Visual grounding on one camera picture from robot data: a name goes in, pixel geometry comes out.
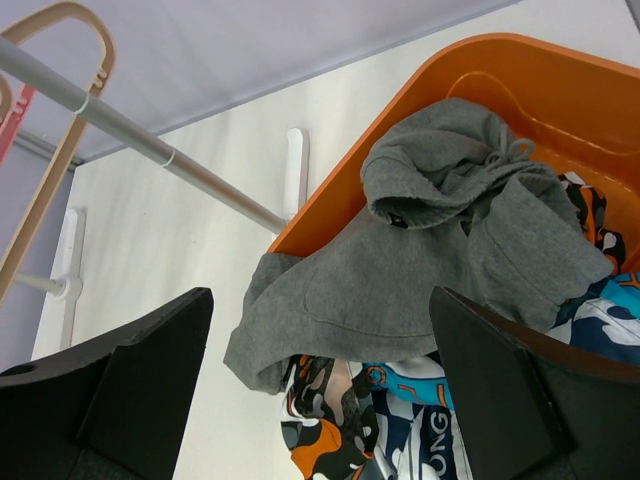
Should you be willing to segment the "grey sweat shorts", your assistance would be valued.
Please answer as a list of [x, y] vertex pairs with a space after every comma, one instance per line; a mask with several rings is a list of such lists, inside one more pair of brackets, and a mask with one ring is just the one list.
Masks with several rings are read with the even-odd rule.
[[391, 127], [363, 163], [366, 204], [348, 225], [307, 257], [260, 259], [225, 365], [246, 387], [277, 394], [296, 355], [426, 355], [437, 287], [549, 330], [560, 306], [613, 265], [533, 150], [498, 114], [460, 98]]

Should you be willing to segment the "blue orange patterned shorts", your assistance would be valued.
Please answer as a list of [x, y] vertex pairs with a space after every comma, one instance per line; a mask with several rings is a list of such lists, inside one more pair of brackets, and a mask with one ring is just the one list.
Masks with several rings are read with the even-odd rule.
[[[607, 277], [563, 305], [548, 336], [623, 363], [639, 363], [639, 276]], [[379, 434], [374, 458], [386, 479], [469, 479], [439, 354], [363, 366]]]

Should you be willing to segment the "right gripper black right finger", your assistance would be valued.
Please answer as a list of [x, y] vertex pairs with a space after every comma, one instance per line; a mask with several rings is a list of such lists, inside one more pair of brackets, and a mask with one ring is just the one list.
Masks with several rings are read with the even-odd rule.
[[638, 478], [638, 367], [447, 288], [429, 311], [474, 478]]

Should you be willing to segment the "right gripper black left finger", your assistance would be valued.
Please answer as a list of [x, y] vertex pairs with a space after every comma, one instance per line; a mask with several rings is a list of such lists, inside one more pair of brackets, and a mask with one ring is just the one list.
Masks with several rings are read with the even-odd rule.
[[2, 478], [172, 478], [213, 310], [211, 290], [194, 288], [2, 372]]

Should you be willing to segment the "orange black camouflage shorts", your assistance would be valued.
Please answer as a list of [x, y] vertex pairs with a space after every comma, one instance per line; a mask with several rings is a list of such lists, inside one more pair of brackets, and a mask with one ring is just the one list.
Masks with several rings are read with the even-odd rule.
[[292, 357], [281, 430], [305, 478], [386, 479], [374, 458], [379, 428], [364, 364]]

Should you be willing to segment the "pink plastic hanger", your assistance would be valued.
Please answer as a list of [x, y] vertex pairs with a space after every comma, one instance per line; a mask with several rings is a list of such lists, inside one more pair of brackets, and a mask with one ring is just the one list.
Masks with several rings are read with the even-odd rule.
[[4, 162], [13, 146], [35, 92], [36, 90], [32, 86], [23, 84], [17, 99], [12, 101], [8, 112], [3, 117], [1, 124], [1, 162]]

